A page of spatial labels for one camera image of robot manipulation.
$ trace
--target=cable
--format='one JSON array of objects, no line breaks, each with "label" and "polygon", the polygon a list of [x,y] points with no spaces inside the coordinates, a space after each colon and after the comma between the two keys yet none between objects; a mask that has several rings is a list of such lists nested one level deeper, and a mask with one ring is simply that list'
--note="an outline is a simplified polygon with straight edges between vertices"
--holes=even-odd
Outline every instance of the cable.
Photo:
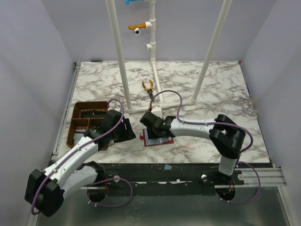
[{"label": "cable", "polygon": [[92,202],[92,201],[90,200],[89,193],[87,193],[87,197],[88,197],[88,199],[89,199],[88,204],[92,203],[92,204],[94,204],[95,206],[103,206],[103,207],[116,208],[116,207],[124,206],[124,205],[128,204],[128,203],[132,200],[132,198],[133,198],[133,187],[132,187],[131,183],[130,183],[128,180],[125,180],[125,179],[123,179],[123,178],[110,178],[110,179],[98,181],[98,182],[95,182],[95,183],[92,183],[92,184],[89,184],[89,185],[90,185],[90,186],[91,186],[91,185],[97,185],[97,184],[101,184],[101,183],[103,183],[103,182],[107,182],[107,181],[111,181],[111,180],[122,180],[122,181],[126,182],[126,183],[129,185],[129,187],[130,187],[130,189],[131,189],[131,194],[130,194],[128,200],[127,200],[126,202],[124,202],[124,203],[122,203],[122,204],[118,204],[118,205],[99,204],[99,203],[96,203],[96,202]]},{"label": "cable", "polygon": [[247,165],[248,167],[250,167],[250,168],[254,171],[254,173],[256,174],[257,179],[258,179],[258,190],[256,191],[255,195],[254,195],[251,199],[249,199],[249,200],[247,200],[247,201],[244,201],[244,202],[231,202],[231,201],[224,200],[224,199],[222,199],[222,198],[219,196],[219,194],[218,194],[217,192],[215,192],[216,196],[220,199],[220,201],[222,201],[222,202],[224,202],[224,203],[228,203],[228,204],[232,204],[232,205],[242,205],[242,204],[246,204],[246,203],[249,203],[249,202],[253,201],[253,200],[259,195],[259,193],[260,193],[260,190],[261,190],[261,182],[260,182],[259,175],[258,175],[257,171],[255,170],[255,168],[254,168],[253,166],[251,166],[249,163],[246,163],[246,162],[244,162],[244,161],[240,161],[239,164],[245,164],[245,165]]},{"label": "cable", "polygon": [[[89,140],[88,142],[84,143],[83,145],[81,145],[80,147],[78,147],[77,149],[75,149],[73,152],[71,152],[71,154],[69,154],[60,164],[58,164],[56,167],[55,167],[55,170],[58,170],[67,160],[69,160],[76,152],[78,152],[79,150],[81,150],[83,147],[89,145],[90,143],[94,142],[94,141],[97,141],[101,138],[103,138],[104,136],[108,135],[109,133],[111,133],[112,131],[114,131],[114,129],[116,129],[116,127],[121,123],[122,119],[123,119],[123,115],[124,115],[124,107],[123,107],[123,104],[120,100],[117,100],[115,98],[111,99],[108,101],[108,108],[110,107],[110,102],[112,101],[117,101],[119,104],[120,104],[120,110],[121,110],[121,117],[119,119],[119,121],[116,123],[115,126],[113,126],[112,129],[110,129],[109,131],[105,132],[104,134],[92,139],[92,140]],[[34,207],[36,205],[36,202],[37,202],[37,199],[38,199],[38,196],[39,196],[39,193],[41,191],[41,189],[43,188],[44,184],[48,181],[48,179],[54,174],[54,171],[51,171],[48,176],[45,177],[45,179],[42,181],[42,183],[40,184],[40,186],[38,187],[37,189],[37,192],[36,194],[34,195],[34,198],[33,198],[33,201],[32,201],[32,207],[31,207],[31,213],[32,215],[37,215],[40,213],[40,211],[38,212],[35,212],[34,211]]]},{"label": "cable", "polygon": [[248,150],[248,149],[253,145],[253,136],[252,136],[252,134],[251,134],[247,129],[245,129],[245,128],[241,127],[241,126],[238,126],[238,125],[236,125],[236,124],[230,124],[230,123],[225,123],[225,122],[217,122],[217,121],[216,121],[216,122],[208,122],[208,123],[204,123],[204,122],[190,122],[190,121],[184,121],[184,120],[180,119],[180,110],[181,110],[182,102],[183,102],[183,101],[182,101],[181,95],[180,95],[178,92],[174,91],[174,90],[169,90],[169,89],[168,89],[168,90],[163,90],[163,91],[157,93],[157,94],[154,96],[154,98],[150,101],[150,105],[152,104],[152,102],[154,101],[154,99],[155,99],[158,95],[160,95],[161,93],[165,93],[165,92],[172,92],[172,93],[175,93],[175,94],[178,95],[179,98],[180,98],[180,105],[179,105],[179,107],[178,107],[178,111],[177,111],[177,115],[176,115],[178,121],[180,121],[180,122],[182,122],[182,123],[184,123],[184,124],[189,124],[189,125],[202,125],[202,126],[206,126],[206,125],[223,125],[223,126],[232,126],[232,127],[238,128],[238,129],[242,129],[244,132],[246,132],[246,133],[249,135],[249,137],[250,137],[250,144],[249,144],[247,147],[245,147],[244,149],[242,149],[242,150],[240,151],[240,153],[242,153],[242,152]]}]

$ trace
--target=gray wall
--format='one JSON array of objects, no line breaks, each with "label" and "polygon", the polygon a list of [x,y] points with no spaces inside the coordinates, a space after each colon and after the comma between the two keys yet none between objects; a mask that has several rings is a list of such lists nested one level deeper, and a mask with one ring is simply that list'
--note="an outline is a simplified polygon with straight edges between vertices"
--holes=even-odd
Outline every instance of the gray wall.
[{"label": "gray wall", "polygon": [[2,0],[0,31],[0,225],[24,226],[27,179],[50,159],[74,64],[40,0]]},{"label": "gray wall", "polygon": [[278,0],[242,62],[259,123],[301,222],[301,1]]},{"label": "gray wall", "polygon": [[[116,60],[104,0],[42,0],[74,61]],[[233,0],[213,60],[241,60],[276,0]],[[127,26],[149,20],[149,4],[115,0],[126,60],[149,60],[150,31]],[[157,0],[157,60],[204,60],[222,0]]]}]

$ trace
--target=blue faucet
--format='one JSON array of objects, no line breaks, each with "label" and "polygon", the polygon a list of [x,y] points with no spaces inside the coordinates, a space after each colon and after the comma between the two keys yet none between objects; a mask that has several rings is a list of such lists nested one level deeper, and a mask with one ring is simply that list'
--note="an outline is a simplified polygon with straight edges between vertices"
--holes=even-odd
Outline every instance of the blue faucet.
[{"label": "blue faucet", "polygon": [[140,0],[126,0],[126,5],[130,4],[130,1],[140,1]]}]

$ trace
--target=marble surface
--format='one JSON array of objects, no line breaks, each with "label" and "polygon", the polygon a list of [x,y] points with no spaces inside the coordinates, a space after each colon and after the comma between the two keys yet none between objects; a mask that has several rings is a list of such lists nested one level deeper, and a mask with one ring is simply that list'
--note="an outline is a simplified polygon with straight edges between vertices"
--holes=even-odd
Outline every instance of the marble surface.
[{"label": "marble surface", "polygon": [[[162,90],[178,91],[183,99],[192,96],[202,62],[157,62]],[[150,98],[142,87],[142,80],[153,79],[149,62],[126,62],[127,77],[133,106],[147,106]],[[164,93],[166,102],[178,102],[178,96]],[[70,149],[66,145],[73,106],[78,101],[100,101],[118,98],[125,104],[117,62],[81,64],[71,107],[67,115],[63,139],[59,146],[60,158]],[[111,104],[119,109],[118,104]],[[175,115],[177,108],[163,110],[163,115]],[[196,105],[183,106],[180,115],[185,119],[212,119],[219,113],[230,117],[236,124],[247,128],[254,137],[253,146],[245,151],[241,160],[269,162],[262,134],[238,62],[212,62],[204,79]],[[174,144],[144,147],[139,134],[144,128],[139,122],[144,113],[125,117],[130,119],[137,138],[114,144],[87,161],[119,163],[219,163],[220,155],[210,140],[196,137],[176,137]],[[246,136],[244,146],[250,142]]]}]

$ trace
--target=table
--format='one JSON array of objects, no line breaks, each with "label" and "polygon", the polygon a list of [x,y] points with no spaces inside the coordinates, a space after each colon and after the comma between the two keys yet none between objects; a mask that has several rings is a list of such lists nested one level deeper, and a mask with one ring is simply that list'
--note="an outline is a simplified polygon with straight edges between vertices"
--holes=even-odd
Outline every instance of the table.
[{"label": "table", "polygon": [[[202,62],[157,62],[158,76],[162,90],[173,89],[183,99],[193,94]],[[153,79],[150,62],[126,62],[128,84],[133,106],[147,106],[150,98],[142,87],[142,81]],[[173,93],[164,93],[166,102],[177,102]],[[101,101],[118,98],[125,104],[121,77],[117,62],[83,62],[80,67],[76,87],[73,93],[63,138],[58,147],[58,158],[70,149],[66,138],[73,106],[79,101]],[[163,115],[175,115],[177,108],[163,110]],[[196,105],[182,107],[180,115],[185,119],[213,119],[225,114],[236,124],[247,128],[254,137],[253,146],[244,152],[241,160],[251,163],[268,163],[269,155],[257,122],[256,113],[247,91],[239,63],[212,62],[204,79]],[[88,161],[98,163],[219,163],[220,155],[210,140],[196,137],[176,137],[174,144],[144,147],[139,134],[144,126],[139,122],[144,113],[135,113],[125,117],[130,119],[137,138],[114,144],[107,151],[100,151]],[[250,142],[246,136],[244,146]]]}]

